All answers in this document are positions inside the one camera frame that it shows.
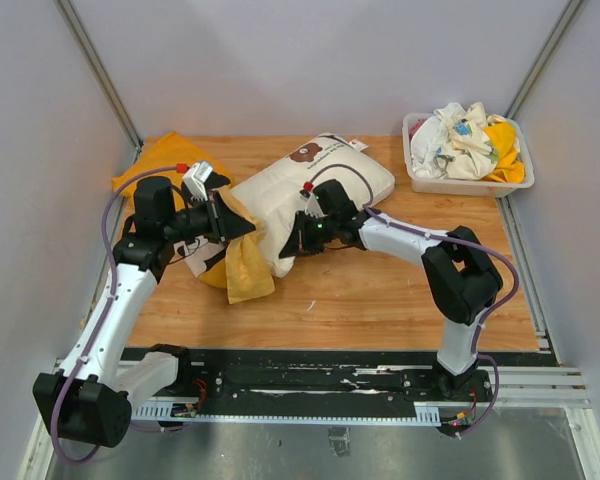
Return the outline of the white bear print pillow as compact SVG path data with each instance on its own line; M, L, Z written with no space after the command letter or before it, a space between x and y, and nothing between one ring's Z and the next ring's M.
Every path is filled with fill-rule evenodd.
M363 153L356 141L323 133L232 189L233 196L260 221L264 237L258 247L274 276L282 278L293 267L293 256L279 254L289 240L296 213L314 213L317 208L313 196L301 192L304 184L318 186L331 179L340 182L358 208L384 200L395 185L393 174Z

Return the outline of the yellow pillowcase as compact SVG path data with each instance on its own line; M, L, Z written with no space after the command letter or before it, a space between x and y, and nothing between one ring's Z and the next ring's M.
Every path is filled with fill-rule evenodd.
M214 288L226 289L230 304L272 294L275 291L274 280L258 246L264 238L261 221L251 215L228 186L220 187L218 192L229 210L254 224L255 231L231 240L223 251L224 258L207 267L198 279Z

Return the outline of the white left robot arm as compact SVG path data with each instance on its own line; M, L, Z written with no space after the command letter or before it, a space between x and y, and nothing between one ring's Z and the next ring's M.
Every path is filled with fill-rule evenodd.
M33 385L39 413L59 456L62 440L94 448L117 446L133 413L162 390L188 391L196 381L185 347L158 344L125 372L119 362L136 319L170 264L175 244L204 237L239 239L255 231L245 215L230 209L220 191L175 207L178 188L161 175L135 181L134 231L107 243L109 273L91 319L55 373L41 373Z

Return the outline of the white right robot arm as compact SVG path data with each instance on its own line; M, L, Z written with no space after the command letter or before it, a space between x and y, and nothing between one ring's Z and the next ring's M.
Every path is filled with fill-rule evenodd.
M462 389L477 366L479 321L503 287L502 277L473 231L418 229L373 208L356 206L336 180L303 185L305 207L296 212L281 259L317 255L338 240L423 269L434 304L444 317L443 340L433 364L433 388L445 398Z

